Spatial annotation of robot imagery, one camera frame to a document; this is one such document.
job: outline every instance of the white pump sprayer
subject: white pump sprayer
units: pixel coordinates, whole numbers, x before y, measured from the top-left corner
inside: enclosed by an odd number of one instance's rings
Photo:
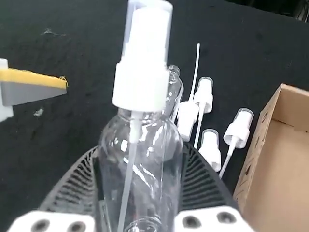
[[[219,177],[222,178],[229,160],[232,157],[235,148],[244,148],[246,146],[250,131],[250,125],[253,119],[253,112],[247,108],[241,108],[238,110],[234,121],[228,126],[223,139],[226,144],[229,145],[226,159],[219,173]]]
[[[121,61],[117,64],[112,103],[130,110],[129,162],[118,222],[123,232],[133,164],[143,112],[161,112],[169,81],[167,55],[172,5],[158,0],[129,0]]]
[[[212,110],[212,85],[213,80],[210,77],[202,77],[198,81],[197,92],[194,94],[193,101],[198,105],[198,125],[194,148],[197,148],[203,116],[204,114],[210,113]]]
[[[183,101],[179,105],[178,115],[177,115],[177,128],[180,136],[186,142],[190,140],[192,128],[194,123],[197,121],[198,115],[198,105],[194,103],[194,89],[197,81],[197,70],[199,62],[199,48],[200,44],[197,44],[197,58],[195,63],[195,70],[192,82],[191,93],[188,101]]]

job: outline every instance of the spray nozzle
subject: spray nozzle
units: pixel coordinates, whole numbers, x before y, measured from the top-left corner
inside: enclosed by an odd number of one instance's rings
[[[193,101],[193,93],[195,89],[195,84],[197,80],[197,70],[199,61],[199,48],[200,44],[197,44],[197,57],[195,63],[195,70],[192,82],[191,93],[188,101],[183,101],[179,105],[178,115],[177,115],[177,128],[181,138],[184,141],[189,141],[191,138],[192,128],[194,123],[197,121],[197,115],[199,111],[198,105]]]
[[[219,133],[214,129],[206,129],[202,132],[202,145],[199,153],[216,171],[221,169],[221,152],[219,150]]]
[[[140,112],[165,108],[172,10],[163,0],[129,0],[122,57],[115,74],[115,106]]]
[[[229,145],[226,159],[220,171],[220,178],[227,167],[227,164],[233,155],[235,148],[244,148],[246,146],[249,134],[250,125],[252,123],[254,113],[247,109],[241,108],[238,110],[233,122],[228,126],[223,139]]]
[[[202,125],[203,116],[212,110],[212,85],[213,80],[210,77],[202,77],[198,81],[197,91],[194,94],[193,101],[198,105],[198,126],[197,134],[195,136],[194,147],[197,147],[200,127]]]
[[[202,77],[194,94],[193,101],[199,105],[200,112],[203,114],[210,113],[212,110],[212,85],[213,80],[210,77]]]

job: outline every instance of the clear plastic bottle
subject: clear plastic bottle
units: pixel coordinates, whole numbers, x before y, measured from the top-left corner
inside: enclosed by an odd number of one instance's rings
[[[166,96],[166,107],[163,113],[175,122],[180,101],[183,97],[183,82],[180,79],[180,69],[171,64],[169,66],[169,87]]]
[[[129,151],[136,146],[123,231],[171,232],[178,209],[182,140],[176,126],[159,112],[142,114],[138,142],[131,143],[131,116],[131,111],[119,109],[99,143],[108,226],[117,231]]]
[[[129,0],[112,102],[99,142],[110,232],[171,232],[178,209],[182,140],[162,110],[169,84],[172,5]]]

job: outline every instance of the brown cardboard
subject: brown cardboard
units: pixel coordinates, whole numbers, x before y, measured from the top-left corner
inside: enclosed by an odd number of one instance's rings
[[[281,84],[260,114],[234,192],[258,232],[309,231],[309,92]]]

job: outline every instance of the white spray pump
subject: white spray pump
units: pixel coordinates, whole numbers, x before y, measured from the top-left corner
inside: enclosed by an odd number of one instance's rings
[[[186,142],[191,138],[192,128],[194,123],[197,121],[198,115],[198,105],[193,101],[194,89],[197,81],[197,70],[199,62],[199,48],[200,44],[197,44],[197,58],[195,63],[195,70],[192,82],[191,93],[188,101],[183,101],[179,105],[178,115],[177,115],[177,128],[180,136]]]
[[[212,85],[213,80],[210,77],[202,77],[198,81],[197,92],[194,94],[193,101],[198,105],[198,125],[194,140],[194,148],[197,148],[203,116],[204,114],[210,113],[212,110]]]
[[[102,147],[100,159],[104,160],[101,162],[103,176],[108,175],[111,179],[117,179],[113,183],[103,184],[104,194],[111,196],[115,191],[122,193],[121,199],[117,199],[117,203],[112,200],[112,197],[107,197],[106,201],[106,204],[110,205],[109,224],[113,232],[123,232],[126,226],[133,227],[128,231],[145,230],[143,226],[148,226],[145,221],[136,224],[132,221],[127,225],[128,220],[147,218],[152,214],[152,210],[157,210],[157,205],[160,204],[161,198],[164,199],[164,196],[160,197],[154,194],[154,197],[151,194],[152,190],[160,192],[159,189],[155,189],[160,186],[147,183],[149,172],[144,174],[145,180],[142,183],[138,182],[136,178],[134,179],[134,175],[137,175],[137,172],[142,173],[150,169],[161,170],[162,159],[161,162],[152,160],[158,157],[157,153],[166,159],[168,159],[167,153],[170,156],[175,154],[174,150],[161,151],[161,148],[165,147],[164,143],[171,144],[171,149],[179,149],[177,152],[181,153],[182,141],[175,125],[171,121],[165,120],[165,117],[162,119],[160,116],[155,117],[157,114],[161,115],[166,106],[169,84],[167,56],[172,9],[172,5],[163,0],[128,1],[123,52],[121,61],[116,66],[112,97],[112,103],[120,110],[116,119],[106,125],[99,144]],[[129,115],[122,115],[120,112],[123,111],[128,112]],[[169,133],[172,134],[170,139],[163,140],[164,135]],[[128,149],[120,149],[119,145],[115,143],[115,139],[125,142]],[[110,158],[106,158],[109,156],[113,156],[113,160],[119,162],[116,168],[112,168],[115,164],[110,162]],[[139,170],[140,166],[136,162],[143,163],[144,169]],[[152,174],[152,179],[162,178],[161,172]],[[130,196],[137,197],[139,200],[129,201]],[[115,210],[119,203],[121,203],[120,208]],[[172,205],[172,209],[161,208],[160,210],[162,214],[165,213],[164,210],[172,214],[174,208],[176,209]]]
[[[241,108],[238,110],[234,121],[228,126],[223,139],[226,144],[229,145],[226,159],[219,173],[219,177],[222,178],[225,169],[235,148],[242,149],[246,146],[250,131],[250,125],[253,119],[253,112],[247,108]]]

